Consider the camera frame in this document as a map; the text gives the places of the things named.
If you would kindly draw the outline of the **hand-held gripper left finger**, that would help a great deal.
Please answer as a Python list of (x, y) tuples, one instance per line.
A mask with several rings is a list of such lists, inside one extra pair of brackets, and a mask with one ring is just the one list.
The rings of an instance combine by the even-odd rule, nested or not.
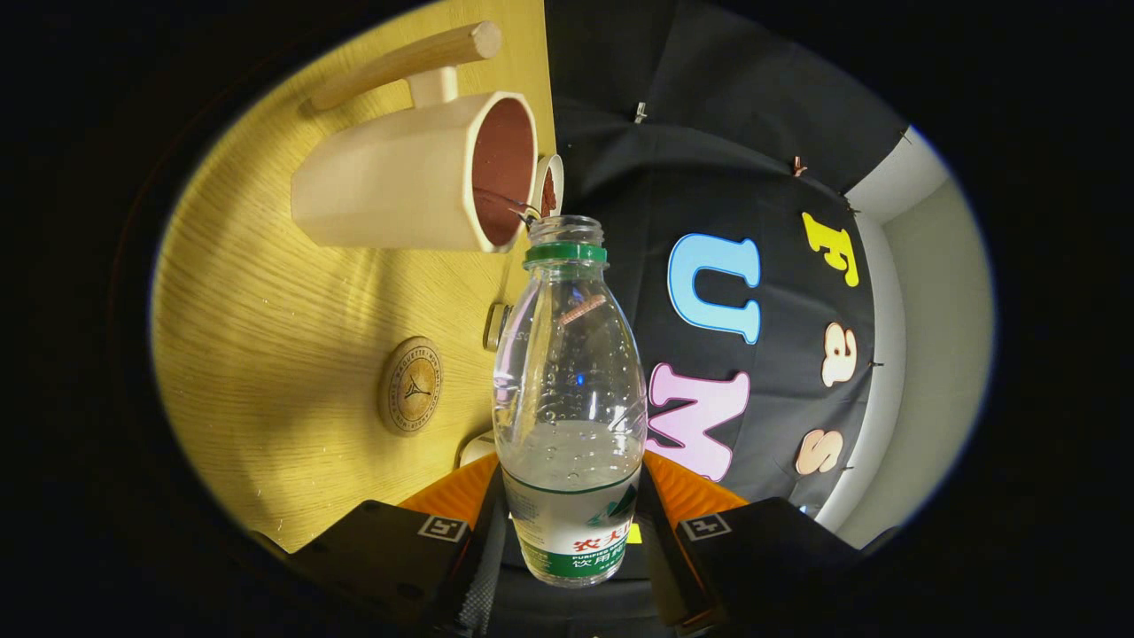
[(254, 531), (308, 588), (412, 637), (485, 637), (508, 526), (496, 454), (434, 480), (401, 504), (365, 500), (287, 552)]

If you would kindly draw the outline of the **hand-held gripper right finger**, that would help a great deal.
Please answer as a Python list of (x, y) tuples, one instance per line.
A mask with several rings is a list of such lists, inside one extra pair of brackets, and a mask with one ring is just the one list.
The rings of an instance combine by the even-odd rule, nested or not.
[(897, 533), (854, 548), (785, 497), (750, 503), (653, 452), (635, 517), (657, 613), (680, 637), (827, 633), (850, 578)]

